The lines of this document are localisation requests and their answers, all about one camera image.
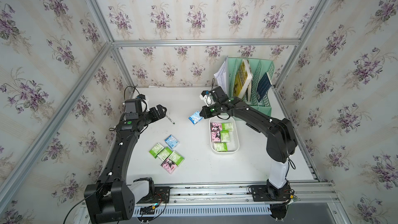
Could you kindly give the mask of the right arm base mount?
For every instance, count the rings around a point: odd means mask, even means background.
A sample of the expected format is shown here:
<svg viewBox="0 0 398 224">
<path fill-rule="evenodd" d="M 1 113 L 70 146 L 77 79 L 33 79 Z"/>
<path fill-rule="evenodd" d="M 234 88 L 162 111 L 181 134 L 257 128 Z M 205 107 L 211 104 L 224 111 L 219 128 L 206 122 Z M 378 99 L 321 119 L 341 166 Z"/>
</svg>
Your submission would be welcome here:
<svg viewBox="0 0 398 224">
<path fill-rule="evenodd" d="M 286 182 L 281 188 L 276 188 L 267 181 L 266 185 L 249 186 L 248 191 L 255 202 L 289 202 L 295 194 L 289 182 Z"/>
</svg>

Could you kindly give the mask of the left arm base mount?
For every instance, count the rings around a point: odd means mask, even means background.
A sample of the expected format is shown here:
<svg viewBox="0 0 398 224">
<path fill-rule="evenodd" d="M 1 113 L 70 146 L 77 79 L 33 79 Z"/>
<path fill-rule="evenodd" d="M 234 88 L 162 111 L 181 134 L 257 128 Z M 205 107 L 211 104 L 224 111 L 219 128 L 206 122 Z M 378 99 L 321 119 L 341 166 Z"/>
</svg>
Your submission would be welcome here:
<svg viewBox="0 0 398 224">
<path fill-rule="evenodd" d="M 171 187 L 156 186 L 151 177 L 136 179 L 127 187 L 132 191 L 135 203 L 169 203 Z"/>
</svg>

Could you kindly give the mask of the green tissue pack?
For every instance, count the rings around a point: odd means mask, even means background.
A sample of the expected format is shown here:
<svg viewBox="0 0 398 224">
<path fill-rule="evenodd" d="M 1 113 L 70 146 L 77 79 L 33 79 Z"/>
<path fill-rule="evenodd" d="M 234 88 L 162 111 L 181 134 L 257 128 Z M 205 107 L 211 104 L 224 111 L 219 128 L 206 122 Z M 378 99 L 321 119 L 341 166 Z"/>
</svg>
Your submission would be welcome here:
<svg viewBox="0 0 398 224">
<path fill-rule="evenodd" d="M 172 150 L 169 147 L 165 147 L 157 156 L 162 162 L 164 162 L 171 154 Z"/>
<path fill-rule="evenodd" d="M 233 131 L 234 130 L 234 124 L 231 122 L 223 122 L 221 124 L 222 130 L 223 131 Z"/>
<path fill-rule="evenodd" d="M 168 157 L 173 163 L 175 163 L 178 167 L 184 161 L 184 157 L 180 155 L 178 152 L 173 151 Z"/>
<path fill-rule="evenodd" d="M 214 150 L 216 152 L 227 152 L 228 146 L 225 142 L 214 143 Z"/>
<path fill-rule="evenodd" d="M 164 149 L 164 146 L 160 143 L 156 143 L 150 150 L 149 153 L 154 157 L 157 158 L 159 153 L 162 152 Z"/>
<path fill-rule="evenodd" d="M 220 131 L 221 142 L 227 143 L 231 140 L 229 131 Z"/>
</svg>

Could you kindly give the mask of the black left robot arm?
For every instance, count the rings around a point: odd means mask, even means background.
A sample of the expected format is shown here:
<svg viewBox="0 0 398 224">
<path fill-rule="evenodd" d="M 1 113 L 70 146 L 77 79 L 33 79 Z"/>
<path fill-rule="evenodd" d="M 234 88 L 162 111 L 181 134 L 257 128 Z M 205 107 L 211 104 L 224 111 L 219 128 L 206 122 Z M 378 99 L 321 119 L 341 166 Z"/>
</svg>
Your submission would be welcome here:
<svg viewBox="0 0 398 224">
<path fill-rule="evenodd" d="M 112 129 L 115 142 L 108 161 L 97 181 L 88 185 L 84 192 L 93 224 L 129 220 L 136 203 L 145 198 L 153 200 L 156 195 L 152 178 L 139 178 L 128 184 L 126 176 L 140 135 L 150 124 L 164 118 L 167 109 L 162 105 L 149 108 L 143 94 L 126 100 L 124 107 L 119 123 Z"/>
</svg>

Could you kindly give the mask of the pink tissue pack bottom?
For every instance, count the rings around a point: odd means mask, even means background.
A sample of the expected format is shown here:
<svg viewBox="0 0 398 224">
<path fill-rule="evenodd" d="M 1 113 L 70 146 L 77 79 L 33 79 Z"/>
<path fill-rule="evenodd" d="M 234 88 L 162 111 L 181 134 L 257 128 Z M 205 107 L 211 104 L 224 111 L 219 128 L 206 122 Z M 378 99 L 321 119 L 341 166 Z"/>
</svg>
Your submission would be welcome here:
<svg viewBox="0 0 398 224">
<path fill-rule="evenodd" d="M 169 174 L 172 174 L 178 168 L 177 164 L 170 158 L 165 159 L 165 161 L 161 164 L 161 167 L 164 168 Z"/>
</svg>

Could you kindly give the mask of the blue tissue pack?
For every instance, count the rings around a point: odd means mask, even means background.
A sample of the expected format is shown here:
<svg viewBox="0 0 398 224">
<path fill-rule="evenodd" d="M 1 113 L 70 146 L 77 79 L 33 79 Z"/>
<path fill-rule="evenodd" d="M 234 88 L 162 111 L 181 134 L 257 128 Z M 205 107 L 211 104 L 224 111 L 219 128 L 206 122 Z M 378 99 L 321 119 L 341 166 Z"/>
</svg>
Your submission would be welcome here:
<svg viewBox="0 0 398 224">
<path fill-rule="evenodd" d="M 175 149 L 179 145 L 179 141 L 173 135 L 168 136 L 164 141 L 170 149 Z"/>
<path fill-rule="evenodd" d="M 189 120 L 192 122 L 193 125 L 196 125 L 197 123 L 199 123 L 201 120 L 203 119 L 203 117 L 200 115 L 199 111 L 196 111 L 194 114 L 192 114 L 189 117 Z"/>
</svg>

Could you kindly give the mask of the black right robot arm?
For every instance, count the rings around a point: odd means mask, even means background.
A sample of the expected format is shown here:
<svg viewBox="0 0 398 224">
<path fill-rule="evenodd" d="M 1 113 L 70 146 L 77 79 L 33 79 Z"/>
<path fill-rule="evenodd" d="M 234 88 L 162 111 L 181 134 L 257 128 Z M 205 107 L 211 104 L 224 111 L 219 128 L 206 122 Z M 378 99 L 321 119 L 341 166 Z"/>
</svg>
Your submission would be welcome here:
<svg viewBox="0 0 398 224">
<path fill-rule="evenodd" d="M 262 133 L 266 137 L 266 152 L 272 159 L 271 172 L 267 184 L 274 189 L 282 189 L 287 185 L 290 156 L 295 153 L 298 145 L 296 134 L 290 120 L 279 120 L 249 106 L 239 97 L 229 97 L 224 90 L 217 86 L 204 90 L 200 95 L 205 106 L 200 116 L 208 119 L 228 114 L 246 122 L 246 125 Z"/>
</svg>

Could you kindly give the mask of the pink tissue pack top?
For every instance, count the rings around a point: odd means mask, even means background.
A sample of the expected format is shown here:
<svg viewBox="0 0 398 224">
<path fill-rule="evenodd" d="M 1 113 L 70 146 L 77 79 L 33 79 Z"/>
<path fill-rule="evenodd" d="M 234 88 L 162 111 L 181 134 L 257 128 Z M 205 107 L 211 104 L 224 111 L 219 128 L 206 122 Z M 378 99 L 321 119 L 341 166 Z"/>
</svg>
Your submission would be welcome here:
<svg viewBox="0 0 398 224">
<path fill-rule="evenodd" d="M 210 129 L 211 129 L 211 131 L 222 131 L 222 123 L 211 122 Z"/>
</svg>

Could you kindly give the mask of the pink tissue pack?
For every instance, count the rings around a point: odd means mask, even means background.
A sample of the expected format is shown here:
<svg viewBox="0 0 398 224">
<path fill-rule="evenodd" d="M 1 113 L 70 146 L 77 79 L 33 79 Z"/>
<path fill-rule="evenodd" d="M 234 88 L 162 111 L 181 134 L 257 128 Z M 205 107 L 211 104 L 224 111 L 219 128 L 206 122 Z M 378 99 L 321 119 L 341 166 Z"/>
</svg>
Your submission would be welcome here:
<svg viewBox="0 0 398 224">
<path fill-rule="evenodd" d="M 220 131 L 211 131 L 210 132 L 210 138 L 212 142 L 221 142 L 221 134 Z"/>
<path fill-rule="evenodd" d="M 222 123 L 211 122 L 210 129 L 211 129 L 211 131 L 222 131 Z"/>
<path fill-rule="evenodd" d="M 178 168 L 177 164 L 170 158 L 165 159 L 165 161 L 161 164 L 161 167 L 164 168 L 169 174 L 172 174 Z"/>
</svg>

